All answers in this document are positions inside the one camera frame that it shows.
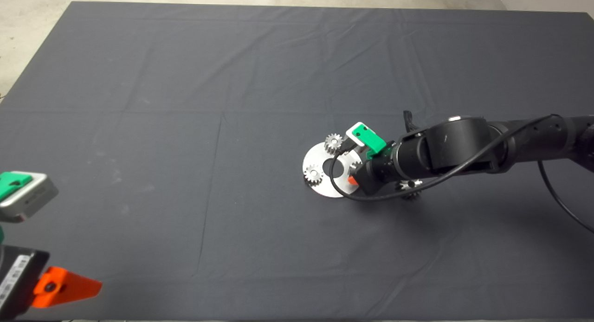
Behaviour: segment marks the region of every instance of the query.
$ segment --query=round metal plate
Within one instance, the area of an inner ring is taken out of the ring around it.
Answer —
[[[328,159],[332,159],[333,155],[330,155],[324,149],[324,142],[318,143],[317,145],[311,147],[311,149],[305,155],[303,159],[303,168],[302,171],[305,171],[305,168],[310,165],[316,165],[320,168],[323,168],[324,162]],[[344,168],[344,172],[339,177],[335,178],[335,183],[342,191],[345,191],[348,194],[353,193],[357,190],[357,185],[352,185],[348,182],[349,178],[349,168],[352,163],[361,162],[361,158],[355,151],[351,151],[347,155],[340,155],[337,159],[342,164]],[[332,183],[330,182],[330,178],[328,175],[322,172],[322,182],[314,187],[311,187],[314,191],[323,195],[325,197],[330,198],[341,198],[342,195],[334,189]]]

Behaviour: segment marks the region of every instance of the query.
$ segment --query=orange part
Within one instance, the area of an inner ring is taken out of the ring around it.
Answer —
[[[355,180],[355,177],[353,177],[353,176],[349,176],[349,177],[347,178],[347,180],[349,181],[349,183],[350,183],[351,185],[359,185],[359,183],[358,183],[358,182]]]
[[[101,282],[76,275],[61,267],[51,266],[33,289],[32,306],[44,309],[60,303],[70,303],[96,296]]]

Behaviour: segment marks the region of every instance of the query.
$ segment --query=label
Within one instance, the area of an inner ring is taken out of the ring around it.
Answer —
[[[10,291],[13,289],[17,281],[19,281],[19,277],[27,267],[30,259],[31,256],[29,255],[19,255],[14,261],[13,266],[10,267],[4,280],[2,280],[2,283],[0,283],[0,309],[4,306]]]

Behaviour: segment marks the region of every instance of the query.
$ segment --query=metal gear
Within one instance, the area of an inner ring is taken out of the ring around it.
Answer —
[[[342,146],[342,136],[340,136],[340,134],[330,134],[324,141],[324,149],[326,149],[330,155],[336,155],[340,146]]]
[[[410,190],[413,187],[418,187],[422,183],[423,183],[422,180],[401,180],[399,183],[396,183],[396,191],[399,192],[399,191]],[[420,195],[420,191],[412,193],[410,195],[405,195],[402,198],[406,199],[406,200],[413,200],[413,199],[416,199],[419,195]]]
[[[308,166],[303,171],[303,178],[310,187],[319,185],[322,182],[322,175],[322,168],[315,165]]]
[[[361,161],[353,162],[349,166],[349,176],[354,174],[355,170],[362,165]]]

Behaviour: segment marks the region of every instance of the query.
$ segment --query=table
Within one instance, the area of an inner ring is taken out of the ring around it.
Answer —
[[[594,113],[585,13],[72,3],[0,107],[3,170],[60,195],[6,244],[104,283],[23,318],[594,317],[594,238],[534,163],[420,200],[325,199],[301,161],[363,121]],[[592,174],[551,179],[585,220]]]

